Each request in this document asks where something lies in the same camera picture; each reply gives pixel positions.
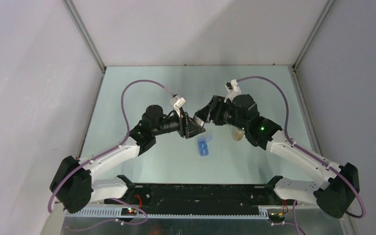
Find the blue pill organizer box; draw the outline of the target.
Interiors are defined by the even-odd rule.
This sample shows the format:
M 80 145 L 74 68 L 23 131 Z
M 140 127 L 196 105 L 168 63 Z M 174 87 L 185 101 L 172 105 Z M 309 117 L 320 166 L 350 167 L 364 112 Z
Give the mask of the blue pill organizer box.
M 197 138 L 197 147 L 198 152 L 201 157 L 205 157 L 209 155 L 209 146 L 208 143 L 213 140 L 213 136 L 211 134 L 200 136 Z

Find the clear amber pill bottle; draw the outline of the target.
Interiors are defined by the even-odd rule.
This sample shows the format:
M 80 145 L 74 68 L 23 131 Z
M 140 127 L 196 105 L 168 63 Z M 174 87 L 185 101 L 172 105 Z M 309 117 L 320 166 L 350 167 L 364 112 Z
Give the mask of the clear amber pill bottle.
M 244 130 L 239 128 L 234 128 L 232 131 L 232 138 L 234 141 L 241 141 L 245 135 Z

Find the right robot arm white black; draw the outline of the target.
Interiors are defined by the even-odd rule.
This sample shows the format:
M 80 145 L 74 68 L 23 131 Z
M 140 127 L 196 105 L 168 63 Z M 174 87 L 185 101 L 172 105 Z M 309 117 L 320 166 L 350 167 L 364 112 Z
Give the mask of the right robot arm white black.
M 244 131 L 252 146 L 280 156 L 310 177 L 310 181 L 273 177 L 265 191 L 265 198 L 272 205 L 283 199 L 298 200 L 317 205 L 331 217 L 342 218 L 360 192 L 356 166 L 332 162 L 288 138 L 280 125 L 259 114 L 248 94 L 238 95 L 233 101 L 215 95 L 195 113 L 194 120 L 201 126 L 214 123 L 236 127 Z

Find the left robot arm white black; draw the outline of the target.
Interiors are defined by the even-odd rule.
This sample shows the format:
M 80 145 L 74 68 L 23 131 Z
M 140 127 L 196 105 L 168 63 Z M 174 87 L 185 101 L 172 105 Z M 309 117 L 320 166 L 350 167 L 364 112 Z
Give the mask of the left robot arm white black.
M 139 123 L 130 130 L 124 143 L 83 162 L 72 156 L 64 158 L 49 186 L 52 196 L 48 210 L 52 211 L 55 198 L 70 212 L 75 213 L 90 202 L 117 198 L 124 204 L 133 202 L 135 190 L 123 176 L 101 179 L 113 167 L 142 155 L 156 144 L 156 136 L 178 132 L 190 139 L 205 132 L 205 122 L 189 117 L 182 109 L 165 115 L 159 105 L 146 108 Z

